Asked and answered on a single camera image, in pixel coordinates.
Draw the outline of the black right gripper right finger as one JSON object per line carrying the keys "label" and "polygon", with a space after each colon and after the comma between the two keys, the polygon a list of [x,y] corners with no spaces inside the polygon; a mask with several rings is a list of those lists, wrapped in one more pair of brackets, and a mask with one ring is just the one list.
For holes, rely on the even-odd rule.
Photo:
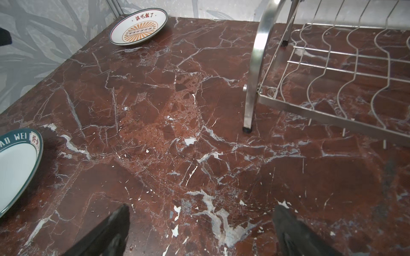
{"label": "black right gripper right finger", "polygon": [[273,223],[279,248],[284,256],[338,256],[340,254],[282,205],[274,208]]}

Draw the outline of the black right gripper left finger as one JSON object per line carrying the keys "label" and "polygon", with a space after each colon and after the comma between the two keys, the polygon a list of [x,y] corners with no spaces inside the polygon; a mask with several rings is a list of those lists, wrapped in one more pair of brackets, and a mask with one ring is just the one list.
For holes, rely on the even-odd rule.
{"label": "black right gripper left finger", "polygon": [[122,256],[130,228],[129,206],[121,205],[68,249],[65,256]]}

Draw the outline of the large orange sunburst plate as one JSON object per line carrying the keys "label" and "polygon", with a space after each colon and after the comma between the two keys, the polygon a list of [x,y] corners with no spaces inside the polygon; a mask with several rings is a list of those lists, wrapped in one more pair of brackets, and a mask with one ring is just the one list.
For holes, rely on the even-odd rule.
{"label": "large orange sunburst plate", "polygon": [[120,46],[145,42],[155,36],[166,25],[167,21],[167,12],[160,8],[134,12],[112,29],[109,41]]}

